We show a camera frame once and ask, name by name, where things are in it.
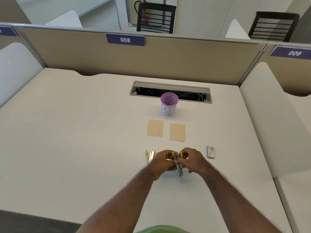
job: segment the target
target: beige paper square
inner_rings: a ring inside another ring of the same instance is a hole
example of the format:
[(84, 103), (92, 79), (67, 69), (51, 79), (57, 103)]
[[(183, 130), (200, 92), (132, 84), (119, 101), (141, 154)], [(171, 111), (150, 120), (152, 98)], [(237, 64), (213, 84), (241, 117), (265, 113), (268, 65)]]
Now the beige paper square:
[(184, 124), (171, 123), (169, 125), (170, 141), (186, 141), (186, 128)]
[(147, 135), (163, 137), (163, 125), (163, 120), (149, 119)]

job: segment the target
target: green shirt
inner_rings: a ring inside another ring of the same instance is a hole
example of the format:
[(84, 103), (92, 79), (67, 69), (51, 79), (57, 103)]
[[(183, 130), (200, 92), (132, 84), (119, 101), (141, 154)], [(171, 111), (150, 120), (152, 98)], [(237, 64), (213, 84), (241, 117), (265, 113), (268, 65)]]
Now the green shirt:
[(154, 227), (149, 227), (137, 233), (189, 233), (188, 231), (184, 231), (178, 227), (166, 226), (166, 225), (158, 225)]

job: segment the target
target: forearm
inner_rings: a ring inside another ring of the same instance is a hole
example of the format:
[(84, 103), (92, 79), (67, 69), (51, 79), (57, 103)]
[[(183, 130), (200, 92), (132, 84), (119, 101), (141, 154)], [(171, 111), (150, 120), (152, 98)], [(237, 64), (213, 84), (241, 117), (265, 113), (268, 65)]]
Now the forearm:
[(200, 173), (210, 189), (230, 233), (281, 233), (209, 163)]
[(119, 193), (98, 209), (77, 233), (133, 232), (154, 177), (139, 172)]

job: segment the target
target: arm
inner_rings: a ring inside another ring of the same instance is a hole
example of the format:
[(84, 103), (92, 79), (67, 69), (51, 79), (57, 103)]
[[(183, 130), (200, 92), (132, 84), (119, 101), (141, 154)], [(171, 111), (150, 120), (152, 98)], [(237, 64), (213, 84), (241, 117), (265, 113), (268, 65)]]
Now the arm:
[(201, 154), (185, 148), (178, 163), (199, 174), (210, 189), (230, 233), (281, 233), (234, 186), (232, 186)]
[(141, 170), (119, 193), (98, 209), (77, 233), (133, 232), (153, 181), (165, 171), (176, 170), (172, 151), (157, 153), (151, 163)]

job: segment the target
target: blue label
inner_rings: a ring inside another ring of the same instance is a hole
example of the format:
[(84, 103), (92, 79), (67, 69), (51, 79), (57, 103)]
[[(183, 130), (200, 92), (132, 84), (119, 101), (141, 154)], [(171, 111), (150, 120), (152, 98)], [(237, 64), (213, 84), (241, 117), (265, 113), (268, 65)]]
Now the blue label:
[(108, 43), (132, 45), (132, 46), (145, 46), (145, 36), (139, 35), (122, 35), (115, 33), (107, 33)]
[(16, 32), (11, 27), (0, 26), (0, 35), (17, 37)]
[(295, 48), (291, 46), (276, 46), (270, 56), (311, 60), (311, 48)]

